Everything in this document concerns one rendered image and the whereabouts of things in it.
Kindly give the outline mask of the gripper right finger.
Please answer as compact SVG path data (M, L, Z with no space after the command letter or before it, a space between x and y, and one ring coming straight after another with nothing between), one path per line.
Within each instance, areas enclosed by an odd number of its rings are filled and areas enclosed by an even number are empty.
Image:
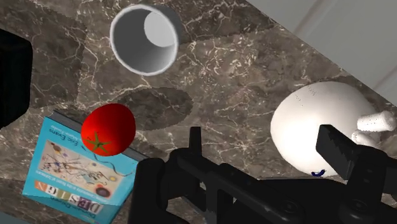
M354 143L332 125L321 125L316 151L347 181L338 215L344 224L397 224L397 209L381 202L397 195L397 159Z

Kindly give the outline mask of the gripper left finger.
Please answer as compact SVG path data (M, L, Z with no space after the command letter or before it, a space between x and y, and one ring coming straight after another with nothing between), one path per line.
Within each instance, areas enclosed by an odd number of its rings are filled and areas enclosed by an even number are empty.
M173 150L168 161L145 158L136 169L128 224L189 224L167 211L178 197L200 210L207 224L258 224L258 214L238 198L252 179L228 164L202 156L201 129L190 129L189 146Z

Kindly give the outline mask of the white round figure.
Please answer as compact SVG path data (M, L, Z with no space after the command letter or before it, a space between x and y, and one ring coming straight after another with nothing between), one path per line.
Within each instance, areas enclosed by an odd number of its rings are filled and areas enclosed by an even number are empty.
M288 95L274 111L272 140L294 168L328 177L336 171L316 151L322 124L334 126L355 143L376 147L380 132L397 128L397 115L376 112L359 90L335 81L310 84Z

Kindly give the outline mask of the red tomato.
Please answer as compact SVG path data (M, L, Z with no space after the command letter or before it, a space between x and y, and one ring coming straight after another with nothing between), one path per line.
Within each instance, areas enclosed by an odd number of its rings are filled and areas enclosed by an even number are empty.
M93 110L81 126L81 140L97 155L109 157L124 152L136 135L133 113L123 104L105 104Z

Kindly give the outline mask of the blue book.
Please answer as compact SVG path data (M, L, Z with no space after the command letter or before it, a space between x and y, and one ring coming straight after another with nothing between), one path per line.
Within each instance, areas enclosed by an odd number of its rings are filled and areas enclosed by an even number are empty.
M97 156L80 131L80 123L58 111L44 118L22 194L90 224L111 224L145 155L127 148Z

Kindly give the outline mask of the grey cup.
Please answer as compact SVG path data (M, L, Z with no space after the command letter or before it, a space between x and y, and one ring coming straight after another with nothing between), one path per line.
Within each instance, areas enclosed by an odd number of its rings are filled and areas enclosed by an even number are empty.
M111 49L125 68L143 76L165 72L176 60L181 41L179 15L164 5L135 4L111 22Z

